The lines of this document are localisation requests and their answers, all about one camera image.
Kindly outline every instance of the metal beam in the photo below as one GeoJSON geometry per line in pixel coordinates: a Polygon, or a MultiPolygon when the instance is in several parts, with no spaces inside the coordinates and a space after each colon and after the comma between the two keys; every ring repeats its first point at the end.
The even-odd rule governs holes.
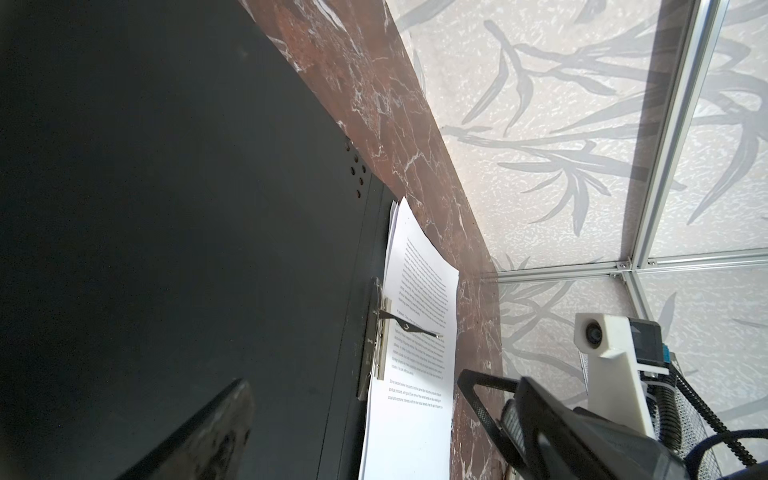
{"type": "Polygon", "coordinates": [[[683,150],[690,119],[694,115],[727,6],[727,0],[694,0],[692,5],[635,238],[632,253],[634,268],[647,267],[661,211],[667,202],[677,161],[683,150]]]}
{"type": "Polygon", "coordinates": [[[504,271],[497,272],[495,275],[499,283],[543,282],[593,278],[612,273],[619,274],[629,270],[629,268],[629,262],[602,262],[504,271]]]}
{"type": "Polygon", "coordinates": [[[644,269],[638,270],[638,272],[679,272],[760,265],[768,265],[768,248],[651,258],[648,260],[648,265],[644,269]]]}
{"type": "Polygon", "coordinates": [[[637,318],[654,320],[654,314],[650,311],[643,285],[640,283],[640,279],[637,278],[637,274],[629,271],[623,272],[621,276],[624,278],[624,284],[627,286],[627,291],[629,292],[629,300],[632,302],[634,313],[637,315],[637,318]]]}

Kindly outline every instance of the clipboard clip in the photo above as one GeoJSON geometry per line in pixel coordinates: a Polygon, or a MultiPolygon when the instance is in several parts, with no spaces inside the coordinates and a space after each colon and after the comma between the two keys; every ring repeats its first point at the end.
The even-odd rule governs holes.
{"type": "Polygon", "coordinates": [[[357,399],[364,402],[368,399],[368,387],[371,376],[384,380],[386,363],[387,319],[393,319],[407,333],[424,333],[439,339],[442,335],[409,322],[394,313],[390,313],[391,302],[382,295],[382,281],[374,276],[371,279],[370,299],[368,303],[368,318],[366,323],[366,338],[362,347],[362,361],[357,381],[357,399]]]}

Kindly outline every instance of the mesh basket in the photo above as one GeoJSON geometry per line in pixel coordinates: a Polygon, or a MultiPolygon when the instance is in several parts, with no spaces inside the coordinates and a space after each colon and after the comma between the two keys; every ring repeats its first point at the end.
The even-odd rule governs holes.
{"type": "MultiPolygon", "coordinates": [[[[583,353],[579,353],[581,357],[581,371],[584,373],[584,384],[587,382],[587,356],[583,353]]],[[[677,371],[680,370],[680,366],[675,363],[677,371]]],[[[693,449],[699,442],[704,440],[707,435],[707,430],[704,428],[704,421],[696,411],[693,405],[688,402],[680,390],[675,392],[675,402],[677,404],[677,413],[680,415],[680,425],[683,430],[683,441],[680,446],[680,457],[685,458],[688,452],[693,449]]],[[[659,438],[659,423],[658,423],[658,409],[651,416],[654,422],[654,433],[656,434],[656,440],[659,438]]],[[[701,461],[701,467],[699,468],[699,480],[717,480],[722,474],[720,473],[720,466],[717,464],[717,459],[710,449],[704,454],[704,458],[701,461]]]]}

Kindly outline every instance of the red marble surface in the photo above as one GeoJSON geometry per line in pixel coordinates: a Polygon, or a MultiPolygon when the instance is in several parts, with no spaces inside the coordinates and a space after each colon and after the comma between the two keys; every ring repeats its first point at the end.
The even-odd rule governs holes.
{"type": "MultiPolygon", "coordinates": [[[[502,374],[488,249],[383,0],[240,0],[378,176],[460,272],[456,375],[502,374]]],[[[502,395],[480,392],[498,416],[502,395]]],[[[456,389],[451,478],[501,478],[500,455],[456,389]]]]}

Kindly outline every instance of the stack of paper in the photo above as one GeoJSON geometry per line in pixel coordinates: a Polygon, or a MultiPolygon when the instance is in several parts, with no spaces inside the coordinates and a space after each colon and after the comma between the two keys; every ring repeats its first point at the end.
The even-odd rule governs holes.
{"type": "Polygon", "coordinates": [[[442,338],[407,333],[394,320],[385,325],[361,480],[449,477],[457,285],[458,271],[429,242],[408,201],[393,204],[382,294],[389,312],[442,338]]]}

